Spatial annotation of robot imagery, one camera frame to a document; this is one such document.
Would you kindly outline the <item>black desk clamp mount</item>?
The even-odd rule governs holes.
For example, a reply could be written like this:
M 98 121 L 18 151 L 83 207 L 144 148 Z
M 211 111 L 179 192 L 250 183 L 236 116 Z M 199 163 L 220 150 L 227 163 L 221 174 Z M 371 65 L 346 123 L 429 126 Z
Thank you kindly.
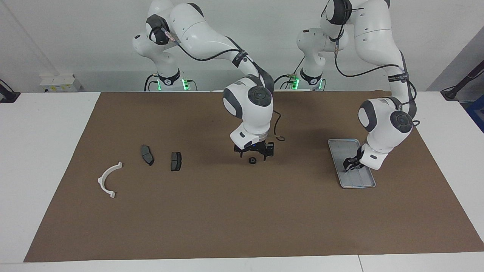
M 3 96 L 3 98 L 0 99 L 0 103 L 14 103 L 21 95 L 20 92 L 14 91 L 2 79 L 0 79 L 0 94 Z

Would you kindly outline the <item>white power box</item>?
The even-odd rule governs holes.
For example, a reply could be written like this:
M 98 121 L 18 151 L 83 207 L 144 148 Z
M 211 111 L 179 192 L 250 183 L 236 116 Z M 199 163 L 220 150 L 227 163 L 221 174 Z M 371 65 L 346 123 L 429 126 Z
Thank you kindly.
M 43 92 L 80 92 L 83 86 L 74 74 L 41 76 L 40 88 Z

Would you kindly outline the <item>white semicircular plastic bracket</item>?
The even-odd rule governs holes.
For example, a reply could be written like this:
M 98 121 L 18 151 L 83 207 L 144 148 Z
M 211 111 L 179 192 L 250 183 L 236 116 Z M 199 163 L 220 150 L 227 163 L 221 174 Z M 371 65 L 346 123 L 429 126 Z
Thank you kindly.
M 106 180 L 107 180 L 107 177 L 114 171 L 118 170 L 118 169 L 121 169 L 123 167 L 123 163 L 121 161 L 119 161 L 116 165 L 113 165 L 111 167 L 109 167 L 108 169 L 106 169 L 102 175 L 98 178 L 97 182 L 101 188 L 101 190 L 104 192 L 104 193 L 107 193 L 110 198 L 114 199 L 115 196 L 116 196 L 116 192 L 115 191 L 112 191 L 112 190 L 109 190 L 106 188 Z

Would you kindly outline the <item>brown paper table mat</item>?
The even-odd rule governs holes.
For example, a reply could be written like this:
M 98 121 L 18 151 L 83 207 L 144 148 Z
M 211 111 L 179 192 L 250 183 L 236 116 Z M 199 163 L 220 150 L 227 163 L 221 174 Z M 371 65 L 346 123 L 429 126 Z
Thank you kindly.
M 275 93 L 286 140 L 264 161 L 233 151 L 221 93 L 102 93 L 24 261 L 484 251 L 416 130 L 374 188 L 340 187 L 328 140 L 365 138 L 358 108 L 386 96 Z M 97 180 L 119 161 L 112 199 Z

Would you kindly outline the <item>black angled stand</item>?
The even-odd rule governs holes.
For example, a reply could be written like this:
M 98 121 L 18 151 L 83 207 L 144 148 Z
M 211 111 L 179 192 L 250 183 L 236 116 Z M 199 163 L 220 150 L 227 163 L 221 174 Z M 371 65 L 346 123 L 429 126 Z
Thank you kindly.
M 484 60 L 482 60 L 471 72 L 469 72 L 458 84 L 441 90 L 440 93 L 446 100 L 455 100 L 456 95 L 468 83 L 477 79 L 484 73 Z

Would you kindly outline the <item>silver metal tray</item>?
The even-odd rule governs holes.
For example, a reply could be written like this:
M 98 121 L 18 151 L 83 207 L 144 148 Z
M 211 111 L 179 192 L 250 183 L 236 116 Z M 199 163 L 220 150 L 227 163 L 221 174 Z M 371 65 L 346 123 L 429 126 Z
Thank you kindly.
M 356 156 L 361 146 L 356 138 L 333 138 L 328 140 L 332 160 L 342 188 L 373 188 L 376 182 L 370 168 L 358 166 L 356 169 L 346 170 L 343 162 L 346 158 Z

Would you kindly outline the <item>blue plastic crate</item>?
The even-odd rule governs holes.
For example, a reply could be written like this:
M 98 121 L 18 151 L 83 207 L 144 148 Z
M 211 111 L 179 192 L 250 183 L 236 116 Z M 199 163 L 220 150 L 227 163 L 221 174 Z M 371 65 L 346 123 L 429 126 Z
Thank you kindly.
M 476 126 L 484 133 L 484 105 L 472 104 L 465 111 L 474 121 Z

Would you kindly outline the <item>curved dark brake pad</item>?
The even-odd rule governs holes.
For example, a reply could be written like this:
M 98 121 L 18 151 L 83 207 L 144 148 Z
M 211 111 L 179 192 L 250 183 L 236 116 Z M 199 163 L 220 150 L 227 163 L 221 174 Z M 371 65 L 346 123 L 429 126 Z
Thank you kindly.
M 147 145 L 141 145 L 140 153 L 143 160 L 149 165 L 152 166 L 154 163 L 154 157 L 150 151 L 150 147 Z

